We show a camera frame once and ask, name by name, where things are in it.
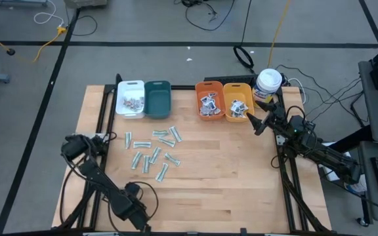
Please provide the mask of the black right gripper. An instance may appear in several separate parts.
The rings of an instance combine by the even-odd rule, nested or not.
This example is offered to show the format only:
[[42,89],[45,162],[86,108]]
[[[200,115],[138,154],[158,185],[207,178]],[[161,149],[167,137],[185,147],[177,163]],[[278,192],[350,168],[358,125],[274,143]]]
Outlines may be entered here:
[[280,103],[274,103],[272,100],[270,102],[256,101],[255,103],[262,110],[268,112],[268,115],[264,119],[258,119],[251,113],[246,113],[253,126],[256,136],[260,136],[266,127],[280,132],[287,132],[288,122],[283,105]]

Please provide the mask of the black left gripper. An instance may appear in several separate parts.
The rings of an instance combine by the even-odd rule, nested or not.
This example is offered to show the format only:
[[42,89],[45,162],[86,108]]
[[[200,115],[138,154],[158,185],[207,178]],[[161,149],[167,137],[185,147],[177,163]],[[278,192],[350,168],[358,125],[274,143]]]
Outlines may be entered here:
[[125,189],[109,194],[109,202],[114,215],[123,221],[130,220],[139,231],[144,231],[150,220],[146,213],[146,205],[139,199],[142,192],[143,190],[140,189],[137,197],[134,197]]

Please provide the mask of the white gauze wrapper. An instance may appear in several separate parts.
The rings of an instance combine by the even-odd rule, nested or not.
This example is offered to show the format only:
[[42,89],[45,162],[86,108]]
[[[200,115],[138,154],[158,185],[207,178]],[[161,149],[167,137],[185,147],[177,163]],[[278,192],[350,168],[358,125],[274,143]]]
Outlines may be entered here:
[[132,164],[131,164],[131,168],[133,170],[137,168],[141,157],[142,157],[142,153],[140,151],[138,151],[135,154],[135,156],[133,157],[133,161],[132,161]]

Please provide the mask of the white paper strip packet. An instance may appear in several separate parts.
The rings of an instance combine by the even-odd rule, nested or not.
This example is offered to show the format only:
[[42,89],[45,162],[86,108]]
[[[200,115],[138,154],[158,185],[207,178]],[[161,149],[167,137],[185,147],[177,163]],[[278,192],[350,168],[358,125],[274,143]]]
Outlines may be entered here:
[[149,160],[150,164],[154,165],[156,163],[160,152],[161,152],[161,148],[160,147],[156,147],[154,149],[153,155],[151,156],[151,158]]

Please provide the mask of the yellow plastic bin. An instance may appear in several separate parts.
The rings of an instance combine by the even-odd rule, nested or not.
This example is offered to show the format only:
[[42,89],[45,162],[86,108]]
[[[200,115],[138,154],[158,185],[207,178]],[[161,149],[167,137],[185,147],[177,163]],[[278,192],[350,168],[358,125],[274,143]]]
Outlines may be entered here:
[[[225,118],[229,122],[240,123],[248,121],[246,113],[255,114],[255,107],[253,105],[253,97],[251,87],[246,83],[227,83],[223,87],[224,101],[226,105]],[[236,108],[231,108],[232,101],[242,101],[248,106],[248,110],[244,111],[241,107],[241,111],[245,112],[245,117],[233,117],[231,111],[235,111]]]

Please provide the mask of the Lysol wipes canister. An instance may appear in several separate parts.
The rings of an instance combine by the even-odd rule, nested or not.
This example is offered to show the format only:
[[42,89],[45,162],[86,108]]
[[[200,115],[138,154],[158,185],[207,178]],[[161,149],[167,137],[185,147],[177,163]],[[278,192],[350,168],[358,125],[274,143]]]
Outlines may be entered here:
[[281,84],[282,75],[280,72],[272,68],[262,70],[252,88],[254,106],[259,108],[257,102],[269,103]]

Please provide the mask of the coral plastic bin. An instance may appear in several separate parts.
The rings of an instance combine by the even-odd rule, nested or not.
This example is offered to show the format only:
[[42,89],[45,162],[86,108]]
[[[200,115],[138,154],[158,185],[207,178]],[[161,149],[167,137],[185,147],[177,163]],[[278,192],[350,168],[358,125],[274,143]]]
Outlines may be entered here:
[[[198,106],[198,115],[200,116],[201,120],[212,121],[212,120],[221,119],[224,116],[225,111],[226,111],[226,105],[224,102],[223,85],[220,82],[218,81],[199,82],[195,85],[195,91],[196,91],[196,102]],[[202,116],[200,114],[201,99],[204,96],[208,96],[209,93],[217,93],[217,95],[214,98],[211,98],[208,102],[214,101],[216,107],[219,108],[221,112],[218,115]]]

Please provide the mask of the black desk support beam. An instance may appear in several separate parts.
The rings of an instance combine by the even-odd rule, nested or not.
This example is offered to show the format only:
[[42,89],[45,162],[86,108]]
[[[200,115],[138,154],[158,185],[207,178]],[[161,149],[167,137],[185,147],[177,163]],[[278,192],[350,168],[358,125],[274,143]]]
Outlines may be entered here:
[[351,149],[356,148],[357,146],[359,146],[360,142],[363,142],[363,141],[368,141],[368,142],[373,141],[370,125],[362,127],[356,132],[344,137],[343,139],[335,142],[334,144],[331,144],[329,148],[339,153],[345,153]]

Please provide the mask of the teal plastic bin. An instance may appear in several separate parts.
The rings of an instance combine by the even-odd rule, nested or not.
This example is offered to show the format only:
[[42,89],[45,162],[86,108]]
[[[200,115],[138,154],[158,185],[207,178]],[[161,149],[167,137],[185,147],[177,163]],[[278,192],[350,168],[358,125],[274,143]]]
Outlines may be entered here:
[[168,81],[150,81],[144,84],[144,112],[152,119],[166,119],[171,113],[171,84]]

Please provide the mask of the white blue floor bag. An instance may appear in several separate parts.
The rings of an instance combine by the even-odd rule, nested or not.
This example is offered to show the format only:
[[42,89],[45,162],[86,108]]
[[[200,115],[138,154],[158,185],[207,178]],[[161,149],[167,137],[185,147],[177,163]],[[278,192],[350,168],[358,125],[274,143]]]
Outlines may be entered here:
[[366,184],[366,176],[362,174],[358,180],[358,183],[356,184],[344,183],[344,187],[353,193],[357,193],[357,194],[365,193],[368,190],[367,184]]

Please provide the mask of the white plastic bin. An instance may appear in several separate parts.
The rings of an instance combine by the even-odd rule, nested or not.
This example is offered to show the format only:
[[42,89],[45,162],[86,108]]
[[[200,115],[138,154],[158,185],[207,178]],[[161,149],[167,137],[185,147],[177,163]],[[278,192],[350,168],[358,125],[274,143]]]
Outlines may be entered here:
[[[115,112],[124,119],[141,119],[145,116],[144,81],[122,81],[117,86]],[[138,104],[137,99],[144,97],[144,104]],[[135,109],[127,108],[129,102],[135,103]]]

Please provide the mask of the grey wheeled dolly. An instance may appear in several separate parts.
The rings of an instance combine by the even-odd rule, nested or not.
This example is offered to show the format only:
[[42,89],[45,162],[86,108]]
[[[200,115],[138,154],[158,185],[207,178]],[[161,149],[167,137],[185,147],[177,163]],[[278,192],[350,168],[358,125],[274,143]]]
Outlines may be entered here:
[[107,5],[108,0],[64,0],[64,3],[70,9],[79,9]]

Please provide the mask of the grey edge bracket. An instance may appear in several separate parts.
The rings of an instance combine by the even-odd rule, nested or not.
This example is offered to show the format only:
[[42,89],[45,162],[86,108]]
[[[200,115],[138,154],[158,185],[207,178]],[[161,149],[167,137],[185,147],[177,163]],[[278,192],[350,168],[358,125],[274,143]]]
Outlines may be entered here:
[[120,236],[118,232],[107,231],[107,232],[86,232],[82,236]]

